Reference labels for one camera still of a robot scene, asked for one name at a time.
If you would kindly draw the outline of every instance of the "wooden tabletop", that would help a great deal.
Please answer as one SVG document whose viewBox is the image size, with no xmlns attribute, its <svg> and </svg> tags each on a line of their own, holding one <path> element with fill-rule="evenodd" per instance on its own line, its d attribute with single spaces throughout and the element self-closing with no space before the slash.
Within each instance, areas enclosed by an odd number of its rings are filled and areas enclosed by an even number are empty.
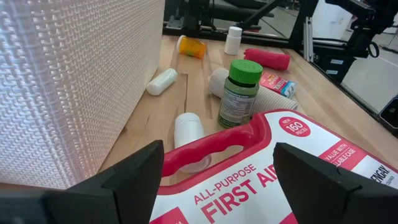
<svg viewBox="0 0 398 224">
<path fill-rule="evenodd" d="M 199 60 L 178 54 L 175 50 L 177 39 L 163 36 L 159 69 L 155 74 L 174 68 L 179 73 L 175 83 L 159 96 L 151 96 L 147 92 L 143 94 L 100 171 L 155 139 L 163 140 L 165 152 L 171 151 L 174 148 L 174 121 L 181 113 L 199 115 L 207 135 L 223 130 L 216 121 L 220 99 L 208 92 L 208 79 L 213 70 L 220 67 L 229 69 L 232 60 L 243 58 L 247 48 L 289 54 L 291 59 L 287 71 L 265 70 L 298 84 L 295 94 L 295 100 L 300 104 L 298 111 L 398 168 L 398 139 L 293 50 L 241 44 L 239 54 L 231 56 L 224 53 L 224 42 L 202 40 L 207 44 L 207 52 L 205 58 Z M 214 154 L 212 164 L 240 150 L 239 147 L 232 147 Z M 162 184 L 174 184 L 188 176 L 178 172 L 162 179 Z"/>
</svg>

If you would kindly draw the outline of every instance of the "first aid kit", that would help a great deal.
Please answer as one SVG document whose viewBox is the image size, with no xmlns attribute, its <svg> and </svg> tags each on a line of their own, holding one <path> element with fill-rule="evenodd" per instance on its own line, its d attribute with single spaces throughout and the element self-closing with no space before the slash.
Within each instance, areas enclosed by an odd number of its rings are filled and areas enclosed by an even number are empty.
<svg viewBox="0 0 398 224">
<path fill-rule="evenodd" d="M 160 186 L 150 224 L 297 223 L 273 166 L 277 142 L 398 189 L 391 166 L 296 111 L 273 110 L 167 153 L 164 177 L 229 146 L 244 147 L 180 183 Z"/>
</svg>

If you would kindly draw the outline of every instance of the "white mesh wall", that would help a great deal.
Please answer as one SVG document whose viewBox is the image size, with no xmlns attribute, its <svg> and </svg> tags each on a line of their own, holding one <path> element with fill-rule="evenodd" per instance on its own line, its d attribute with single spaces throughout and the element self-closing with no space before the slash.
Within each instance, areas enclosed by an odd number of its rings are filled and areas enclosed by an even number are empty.
<svg viewBox="0 0 398 224">
<path fill-rule="evenodd" d="M 159 63 L 164 0 L 0 1 L 0 182 L 94 175 Z"/>
</svg>

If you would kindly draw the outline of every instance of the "white bottle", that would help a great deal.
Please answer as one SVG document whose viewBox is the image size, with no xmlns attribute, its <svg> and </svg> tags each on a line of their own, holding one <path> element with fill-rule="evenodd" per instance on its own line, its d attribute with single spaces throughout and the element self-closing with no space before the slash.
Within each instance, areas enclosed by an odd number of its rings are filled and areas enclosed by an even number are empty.
<svg viewBox="0 0 398 224">
<path fill-rule="evenodd" d="M 158 76 L 156 76 L 152 81 L 150 81 L 147 85 L 147 91 L 151 95 L 159 95 L 161 94 L 167 87 L 169 87 L 177 77 L 177 72 L 172 69 L 166 69 Z"/>
<path fill-rule="evenodd" d="M 237 55 L 239 46 L 241 45 L 242 29 L 239 27 L 229 27 L 228 35 L 226 36 L 224 52 L 230 55 Z"/>
<path fill-rule="evenodd" d="M 183 113 L 177 117 L 174 128 L 174 148 L 181 147 L 203 137 L 205 137 L 205 133 L 198 115 Z M 180 170 L 188 173 L 200 172 L 209 167 L 210 163 L 211 156 L 209 155 L 199 162 L 183 166 Z"/>
</svg>

